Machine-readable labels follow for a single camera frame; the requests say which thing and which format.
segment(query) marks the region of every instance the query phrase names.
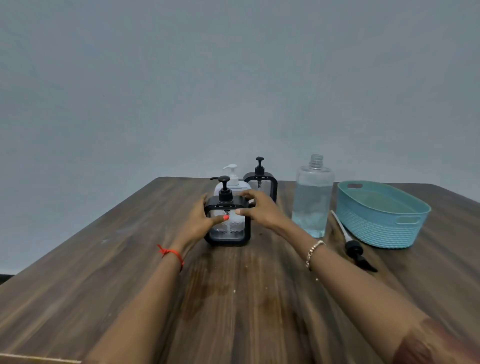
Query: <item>turquoise basket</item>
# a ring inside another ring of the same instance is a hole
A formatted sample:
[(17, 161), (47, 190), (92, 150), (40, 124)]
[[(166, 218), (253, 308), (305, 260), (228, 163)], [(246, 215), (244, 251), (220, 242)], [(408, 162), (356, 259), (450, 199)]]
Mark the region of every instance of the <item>turquoise basket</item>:
[(336, 214), (363, 242), (379, 248), (411, 246), (431, 208), (388, 184), (344, 181), (338, 184)]

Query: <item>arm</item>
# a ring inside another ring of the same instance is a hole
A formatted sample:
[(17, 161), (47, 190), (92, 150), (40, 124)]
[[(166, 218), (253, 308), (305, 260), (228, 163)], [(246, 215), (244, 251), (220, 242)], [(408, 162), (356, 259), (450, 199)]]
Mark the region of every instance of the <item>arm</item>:
[[(223, 216), (205, 216), (205, 198), (206, 194), (193, 205), (186, 223), (170, 246), (170, 249), (179, 252), (183, 258), (212, 226), (224, 221)], [(179, 272), (178, 257), (173, 253), (166, 254), (140, 293), (88, 353), (84, 363), (150, 363), (167, 318)]]
[[(243, 195), (255, 198), (256, 207), (236, 213), (250, 216), (283, 237), (305, 261), (318, 239), (287, 218), (264, 193), (248, 190)], [(419, 308), (327, 246), (315, 249), (310, 264), (319, 281), (386, 363), (480, 363), (473, 354), (464, 354), (467, 349), (460, 349), (461, 343), (432, 323)], [(450, 351), (452, 343), (455, 352)], [(426, 352), (419, 352), (423, 347)]]

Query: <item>forearm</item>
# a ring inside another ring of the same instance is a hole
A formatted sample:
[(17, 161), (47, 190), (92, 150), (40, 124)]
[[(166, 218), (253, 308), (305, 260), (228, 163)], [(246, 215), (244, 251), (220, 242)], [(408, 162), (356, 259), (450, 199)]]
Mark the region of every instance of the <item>forearm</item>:
[(180, 261), (166, 254), (133, 301), (89, 352), (86, 363), (150, 363), (167, 318)]
[[(281, 225), (275, 231), (305, 261), (308, 250), (318, 239), (289, 219)], [(416, 306), (328, 246), (317, 247), (311, 267), (351, 322), (387, 363), (392, 361), (406, 334), (427, 318)]]

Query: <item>threaded bottle neck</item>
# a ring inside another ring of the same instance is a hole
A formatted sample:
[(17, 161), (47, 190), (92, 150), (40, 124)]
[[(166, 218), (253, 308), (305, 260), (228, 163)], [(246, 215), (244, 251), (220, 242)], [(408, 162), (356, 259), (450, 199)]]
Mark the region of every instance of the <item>threaded bottle neck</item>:
[(314, 170), (319, 170), (324, 166), (324, 157), (320, 154), (312, 154), (309, 166)]

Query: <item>person's left arm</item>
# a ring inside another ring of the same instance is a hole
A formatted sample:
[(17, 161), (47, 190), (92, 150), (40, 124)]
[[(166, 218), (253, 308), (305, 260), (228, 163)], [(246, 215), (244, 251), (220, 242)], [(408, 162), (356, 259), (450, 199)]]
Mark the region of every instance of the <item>person's left arm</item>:
[[(169, 247), (179, 252), (183, 258), (212, 226), (228, 219), (224, 216), (205, 216), (206, 196), (207, 194), (202, 195), (195, 202), (187, 221)], [(150, 363), (167, 318), (180, 268), (178, 257), (167, 253), (140, 293), (120, 313), (82, 363)]]

